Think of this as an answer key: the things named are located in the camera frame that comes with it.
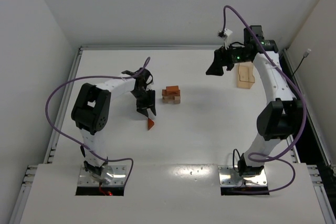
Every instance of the red wire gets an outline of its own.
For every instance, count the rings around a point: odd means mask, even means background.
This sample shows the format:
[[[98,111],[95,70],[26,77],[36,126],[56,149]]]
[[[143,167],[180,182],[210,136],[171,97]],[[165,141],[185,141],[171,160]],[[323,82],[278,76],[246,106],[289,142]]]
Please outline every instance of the red wire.
[[[103,191],[103,189],[101,189],[101,184],[99,184],[99,191],[100,191],[102,194],[104,194],[105,196],[107,196],[106,193]]]

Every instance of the orange block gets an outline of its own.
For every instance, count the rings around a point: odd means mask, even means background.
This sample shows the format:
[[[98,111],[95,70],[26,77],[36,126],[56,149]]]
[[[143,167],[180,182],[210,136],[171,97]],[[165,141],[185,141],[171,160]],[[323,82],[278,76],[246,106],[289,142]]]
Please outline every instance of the orange block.
[[[166,95],[180,95],[180,90],[178,86],[167,86]]]
[[[150,130],[154,126],[154,121],[148,118],[148,130]]]

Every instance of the metal base plate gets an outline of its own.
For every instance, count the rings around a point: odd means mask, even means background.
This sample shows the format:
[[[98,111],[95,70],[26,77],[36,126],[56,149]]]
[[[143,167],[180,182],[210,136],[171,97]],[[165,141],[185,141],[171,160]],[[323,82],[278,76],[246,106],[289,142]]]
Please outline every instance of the metal base plate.
[[[123,187],[126,179],[127,167],[125,165],[109,165],[113,174],[109,173],[109,179],[102,184],[104,187]],[[89,172],[85,171],[84,167],[81,167],[78,178],[78,187],[98,187],[99,180],[94,178]]]
[[[232,165],[219,166],[218,171],[221,189],[262,190],[267,188],[265,169],[262,170],[260,175],[251,177],[240,177]]]

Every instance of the cable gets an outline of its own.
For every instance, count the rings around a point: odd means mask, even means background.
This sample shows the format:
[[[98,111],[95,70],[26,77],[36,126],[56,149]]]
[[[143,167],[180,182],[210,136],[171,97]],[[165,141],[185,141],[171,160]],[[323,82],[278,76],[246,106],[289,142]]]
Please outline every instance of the cable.
[[[286,163],[286,164],[289,165],[290,168],[292,169],[292,171],[293,171],[293,176],[292,176],[292,179],[290,180],[290,182],[288,182],[288,183],[285,184],[284,186],[278,187],[278,188],[276,188],[276,189],[271,189],[271,190],[260,190],[260,191],[234,191],[234,190],[233,190],[233,192],[236,193],[236,194],[245,194],[245,195],[269,194],[269,193],[272,193],[272,192],[274,192],[274,191],[280,191],[280,190],[282,190],[282,189],[284,189],[284,188],[290,186],[290,185],[294,182],[295,177],[296,177],[296,172],[295,172],[294,166],[293,166],[290,162],[288,162],[288,161],[286,161],[286,160],[283,160],[283,159],[281,159],[281,158],[278,158],[277,160],[278,160],[278,161],[281,161],[281,162],[283,162],[283,163]]]
[[[298,67],[297,67],[296,70],[293,72],[293,74],[292,74],[292,76],[291,76],[292,78],[293,78],[294,74],[296,73],[296,71],[298,71],[298,69],[299,69],[299,67],[301,66],[303,60],[304,60],[306,57],[308,57],[308,55],[309,55],[310,53],[311,53],[311,50],[308,48],[307,51],[303,54],[302,59],[301,59],[299,65],[298,65]]]
[[[230,44],[230,46],[234,45],[234,44],[239,44],[241,46],[245,46],[243,43],[239,42],[239,41],[236,41],[236,42],[233,42]]]
[[[223,25],[223,31],[225,30],[225,26],[226,26],[226,13],[225,10],[226,8],[229,8],[232,12],[234,12],[236,14],[236,16],[240,19],[240,21],[244,24],[244,26],[246,27],[246,29],[250,32],[250,34],[252,35],[254,41],[257,43],[257,45],[259,46],[259,48],[261,49],[262,53],[265,55],[265,57],[268,59],[268,61],[270,62],[270,64],[272,66],[274,66],[274,68],[279,72],[279,74],[282,75],[282,77],[284,77],[284,79],[293,87],[293,89],[296,91],[296,93],[298,94],[301,102],[302,102],[302,107],[303,107],[303,113],[302,113],[302,123],[299,129],[298,134],[296,135],[295,139],[293,140],[293,142],[286,148],[284,149],[281,153],[279,153],[278,155],[274,156],[274,157],[270,157],[268,156],[265,159],[255,159],[252,158],[251,156],[253,155],[259,155],[259,156],[263,156],[263,154],[261,153],[257,153],[257,152],[252,152],[250,153],[247,157],[248,159],[250,159],[251,161],[254,162],[260,162],[260,163],[265,163],[265,162],[270,162],[273,160],[277,160],[280,157],[284,156],[289,150],[291,150],[296,143],[299,141],[303,130],[304,130],[304,126],[306,125],[306,117],[307,117],[307,107],[306,107],[306,101],[305,98],[303,97],[302,93],[300,92],[299,88],[296,87],[296,85],[290,80],[290,78],[288,78],[285,73],[279,69],[277,67],[277,65],[271,60],[271,58],[268,56],[267,52],[265,51],[265,49],[263,48],[262,44],[260,43],[260,41],[258,40],[257,36],[255,35],[255,33],[252,31],[252,29],[248,26],[248,24],[246,23],[246,21],[243,19],[243,17],[231,6],[226,5],[223,8],[223,17],[224,17],[224,25]]]
[[[239,153],[239,151],[238,151],[237,149],[234,149],[234,150],[233,150],[233,154],[232,154],[232,168],[233,168],[233,170],[235,170],[236,172],[239,173],[239,171],[236,170],[236,168],[235,168],[235,152],[237,152],[238,157],[239,157],[239,159],[240,159],[240,153]]]
[[[105,196],[107,196],[106,193],[103,191],[103,189],[101,189],[101,183],[99,183],[99,187],[98,187],[98,188],[99,188],[99,191],[100,191],[102,194],[104,194]]]
[[[299,65],[298,65],[298,67],[297,67],[296,70],[293,72],[293,74],[292,74],[292,76],[291,76],[292,78],[293,78],[294,74],[296,73],[296,71],[298,71],[298,69],[299,69],[299,67],[301,66],[303,60],[304,60],[304,57],[301,59],[301,61],[300,61]]]
[[[101,157],[101,156],[97,155],[94,151],[90,150],[90,148],[89,148],[86,144],[80,142],[79,140],[77,140],[77,139],[73,138],[72,136],[70,136],[70,135],[68,135],[68,134],[66,134],[66,133],[64,133],[64,132],[62,132],[61,130],[59,130],[59,129],[53,124],[53,122],[51,121],[51,119],[50,119],[50,117],[49,117],[49,112],[48,112],[49,103],[50,103],[52,97],[54,96],[54,94],[55,94],[58,90],[60,90],[60,89],[63,88],[64,86],[66,86],[66,85],[68,85],[69,83],[72,83],[72,82],[74,82],[74,81],[84,80],[84,79],[92,79],[92,78],[108,78],[108,79],[118,79],[118,80],[121,80],[121,79],[131,79],[131,78],[136,78],[136,77],[138,77],[138,76],[145,70],[145,68],[147,67],[147,65],[148,65],[148,63],[150,62],[150,60],[151,60],[151,57],[147,57],[145,63],[143,64],[143,67],[140,68],[140,69],[139,69],[133,76],[129,76],[129,77],[122,77],[122,78],[121,78],[121,77],[119,77],[119,76],[83,76],[83,77],[74,78],[74,79],[72,79],[72,80],[68,80],[67,82],[64,82],[63,84],[61,84],[60,86],[58,86],[58,87],[57,87],[57,88],[50,94],[50,96],[49,96],[48,99],[47,99],[46,106],[45,106],[46,118],[47,118],[47,121],[48,121],[48,123],[50,124],[50,126],[51,126],[56,132],[58,132],[59,134],[61,134],[62,136],[65,136],[66,138],[68,138],[68,139],[74,141],[75,143],[77,143],[77,144],[83,146],[83,147],[84,147],[85,149],[87,149],[93,156],[95,156],[95,157],[97,157],[97,158],[99,158],[99,159],[101,159],[101,160],[103,160],[103,161],[105,161],[105,162],[111,162],[111,163],[114,163],[114,162],[120,162],[120,161],[127,161],[127,160],[131,161],[131,168],[130,168],[130,171],[129,171],[129,173],[128,173],[128,176],[127,176],[127,178],[126,178],[126,180],[125,180],[124,187],[126,186],[126,184],[127,184],[127,182],[128,182],[128,179],[129,179],[129,177],[130,177],[130,175],[131,175],[131,172],[132,172],[132,170],[133,170],[134,160],[133,160],[132,158],[130,158],[130,157],[127,157],[127,158],[120,158],[120,159],[107,159],[107,158]]]

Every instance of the black wire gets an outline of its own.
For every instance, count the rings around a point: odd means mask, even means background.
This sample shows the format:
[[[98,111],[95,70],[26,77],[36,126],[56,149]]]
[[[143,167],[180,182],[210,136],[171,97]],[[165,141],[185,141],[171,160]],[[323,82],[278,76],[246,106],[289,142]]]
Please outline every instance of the black wire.
[[[301,59],[301,61],[300,61],[299,65],[298,65],[298,67],[297,67],[296,70],[293,72],[293,74],[292,74],[291,77],[293,77],[294,74],[296,73],[296,71],[298,71],[298,69],[299,69],[299,67],[301,66],[301,64],[302,64],[302,62],[303,62],[304,59],[305,59],[305,57],[303,57],[303,58]]]
[[[235,168],[235,153],[236,152],[237,152],[239,160],[240,160],[240,153],[239,153],[239,151],[237,149],[234,149],[233,153],[232,153],[232,167],[233,167],[233,170],[235,170],[236,172],[238,172],[238,170],[236,170],[236,168]]]
[[[234,44],[239,44],[239,45],[241,45],[241,46],[244,46],[244,44],[241,43],[241,42],[239,42],[239,41],[236,41],[236,42],[231,43],[230,46],[231,46],[231,45],[234,45]]]

